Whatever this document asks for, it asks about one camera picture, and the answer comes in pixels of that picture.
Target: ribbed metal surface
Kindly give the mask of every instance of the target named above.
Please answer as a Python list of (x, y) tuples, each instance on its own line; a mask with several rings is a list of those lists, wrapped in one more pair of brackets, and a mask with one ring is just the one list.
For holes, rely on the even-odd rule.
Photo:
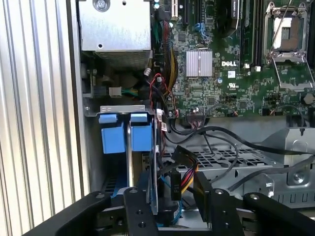
[(81, 198), (68, 36), (66, 1), (0, 0), (1, 236)]
[(211, 77), (212, 51), (186, 51), (186, 76)]
[(150, 51), (96, 52), (96, 54), (105, 59), (116, 70), (126, 70), (130, 68), (143, 70), (147, 66)]

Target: capacitor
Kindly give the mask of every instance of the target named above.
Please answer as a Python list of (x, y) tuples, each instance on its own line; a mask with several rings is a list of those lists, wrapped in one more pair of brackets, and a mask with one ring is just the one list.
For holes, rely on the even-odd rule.
[(217, 83), (218, 86), (222, 85), (223, 79), (222, 79), (221, 77), (218, 77), (218, 78), (216, 79), (216, 83)]

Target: ventilated metal panel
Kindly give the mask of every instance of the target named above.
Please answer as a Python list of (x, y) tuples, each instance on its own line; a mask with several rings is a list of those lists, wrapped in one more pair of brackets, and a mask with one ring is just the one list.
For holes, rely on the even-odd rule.
[(66, 1), (0, 0), (0, 120), (0, 235), (20, 236), (81, 198)]
[(99, 57), (105, 59), (113, 68), (117, 70), (146, 68), (150, 51), (137, 52), (95, 52)]

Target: heatsink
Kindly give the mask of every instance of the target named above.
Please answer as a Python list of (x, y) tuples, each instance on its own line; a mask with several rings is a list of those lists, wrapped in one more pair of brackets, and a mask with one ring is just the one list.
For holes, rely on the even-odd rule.
[(212, 77), (212, 51), (186, 51), (187, 77)]

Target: cable bundle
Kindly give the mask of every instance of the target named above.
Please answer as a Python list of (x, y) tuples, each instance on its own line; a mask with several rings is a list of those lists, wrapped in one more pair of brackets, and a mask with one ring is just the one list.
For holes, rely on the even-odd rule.
[(173, 42), (171, 41), (172, 31), (167, 21), (160, 21), (155, 24), (154, 36), (156, 44), (163, 51), (164, 58), (164, 78), (167, 84), (167, 89), (164, 90), (164, 95), (168, 95), (174, 87), (178, 77), (178, 62), (175, 56)]
[(182, 194), (187, 190), (187, 188), (193, 182), (193, 175), (198, 171), (198, 162), (192, 158), (189, 158), (192, 162), (192, 167), (184, 174), (182, 178)]

